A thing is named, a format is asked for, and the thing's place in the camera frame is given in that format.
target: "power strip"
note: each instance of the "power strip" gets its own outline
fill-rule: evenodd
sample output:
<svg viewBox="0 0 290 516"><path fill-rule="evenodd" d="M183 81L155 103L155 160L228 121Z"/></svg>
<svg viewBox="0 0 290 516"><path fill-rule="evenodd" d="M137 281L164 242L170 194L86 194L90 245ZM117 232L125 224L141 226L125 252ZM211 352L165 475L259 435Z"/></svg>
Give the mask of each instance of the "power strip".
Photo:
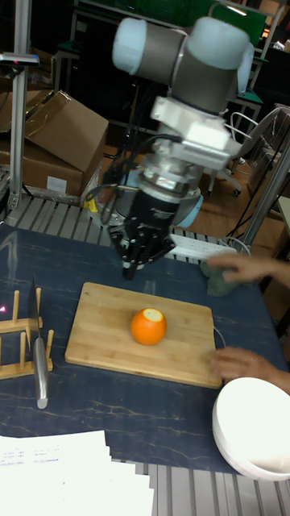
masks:
<svg viewBox="0 0 290 516"><path fill-rule="evenodd" d="M236 253L237 250L218 245L217 243L203 242L202 240L189 239L186 236L171 235L176 247L170 251L177 256L194 258L195 260L207 260L211 256L225 252Z"/></svg>

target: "white bowl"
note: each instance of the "white bowl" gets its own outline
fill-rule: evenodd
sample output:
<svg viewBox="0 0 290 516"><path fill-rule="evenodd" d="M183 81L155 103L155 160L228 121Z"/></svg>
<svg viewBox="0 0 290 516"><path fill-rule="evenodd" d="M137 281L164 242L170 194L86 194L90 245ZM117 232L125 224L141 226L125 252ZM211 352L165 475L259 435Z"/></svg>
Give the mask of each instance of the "white bowl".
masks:
<svg viewBox="0 0 290 516"><path fill-rule="evenodd" d="M238 378L213 407L213 437L226 461L254 480L290 478L290 396L257 378Z"/></svg>

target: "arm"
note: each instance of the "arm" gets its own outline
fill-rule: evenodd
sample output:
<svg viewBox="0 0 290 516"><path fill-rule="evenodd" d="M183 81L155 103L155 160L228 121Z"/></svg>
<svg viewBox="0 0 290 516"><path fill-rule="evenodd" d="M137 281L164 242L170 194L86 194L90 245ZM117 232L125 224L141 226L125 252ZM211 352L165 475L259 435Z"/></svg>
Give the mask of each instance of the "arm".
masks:
<svg viewBox="0 0 290 516"><path fill-rule="evenodd" d="M271 258L254 258L243 254L224 254L207 261L209 267L228 268L224 272L226 282L248 282L271 276L290 289L290 265Z"/></svg>
<svg viewBox="0 0 290 516"><path fill-rule="evenodd" d="M225 380L250 377L269 381L290 395L290 373L280 371L257 353L238 347L218 350L213 369Z"/></svg>

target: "wooden cutting board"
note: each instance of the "wooden cutting board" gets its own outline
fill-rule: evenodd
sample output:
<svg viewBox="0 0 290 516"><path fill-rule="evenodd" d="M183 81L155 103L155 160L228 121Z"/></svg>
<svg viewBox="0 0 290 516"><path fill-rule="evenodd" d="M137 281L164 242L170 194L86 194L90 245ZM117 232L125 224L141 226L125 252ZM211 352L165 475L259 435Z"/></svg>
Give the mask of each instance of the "wooden cutting board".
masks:
<svg viewBox="0 0 290 516"><path fill-rule="evenodd" d="M133 315L147 307L160 310L168 321L165 338L155 346L136 343L130 332ZM210 367L214 350L209 308L85 283L65 359L72 364L217 388L221 379Z"/></svg>

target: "knife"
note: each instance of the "knife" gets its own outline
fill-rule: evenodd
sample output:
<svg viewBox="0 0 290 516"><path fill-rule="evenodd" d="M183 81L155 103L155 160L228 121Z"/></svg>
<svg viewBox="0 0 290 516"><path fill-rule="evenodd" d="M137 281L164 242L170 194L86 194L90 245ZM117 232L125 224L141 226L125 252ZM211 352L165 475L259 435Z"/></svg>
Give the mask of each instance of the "knife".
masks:
<svg viewBox="0 0 290 516"><path fill-rule="evenodd" d="M28 299L28 318L30 327L30 347L34 363L36 400L39 409L48 405L48 362L44 341L40 337L39 312L37 308L35 276L33 276Z"/></svg>

